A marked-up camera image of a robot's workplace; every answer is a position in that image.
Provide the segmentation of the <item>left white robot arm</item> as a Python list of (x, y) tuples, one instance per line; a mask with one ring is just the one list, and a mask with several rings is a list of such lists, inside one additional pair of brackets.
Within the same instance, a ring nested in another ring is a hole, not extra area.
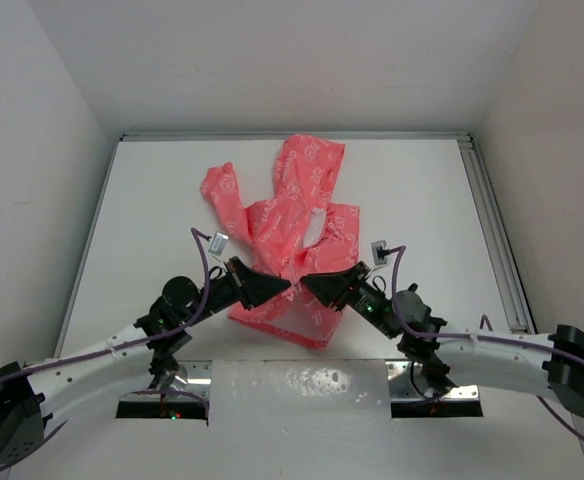
[(40, 448), (46, 435), (108, 398), (150, 390), (178, 368), (175, 353), (191, 339), (188, 328), (240, 304), (259, 307), (290, 288), (231, 258), (203, 287), (177, 276), (135, 323), (71, 357), (0, 368), (0, 466)]

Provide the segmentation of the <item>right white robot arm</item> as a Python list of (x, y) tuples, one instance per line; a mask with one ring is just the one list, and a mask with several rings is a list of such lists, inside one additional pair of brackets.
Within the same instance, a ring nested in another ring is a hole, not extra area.
[(365, 263), (337, 273), (302, 277), (325, 307), (350, 308), (419, 364), (436, 392), (477, 385), (525, 393), (559, 403), (584, 418), (584, 332), (559, 325), (552, 334), (520, 335), (461, 330), (417, 293), (417, 285), (386, 295), (368, 280)]

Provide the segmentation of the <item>pink patterned jacket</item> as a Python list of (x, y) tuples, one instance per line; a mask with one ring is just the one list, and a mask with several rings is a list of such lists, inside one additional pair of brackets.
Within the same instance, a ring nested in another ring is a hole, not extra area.
[(232, 163), (208, 170), (200, 190), (221, 226), (252, 250), (255, 270), (292, 284), (260, 307), (235, 305), (231, 320), (305, 348), (328, 345), (342, 315), (322, 306), (300, 280), (347, 270), (359, 260), (360, 209), (332, 200), (344, 156), (342, 143), (289, 137), (274, 164), (272, 197), (249, 206)]

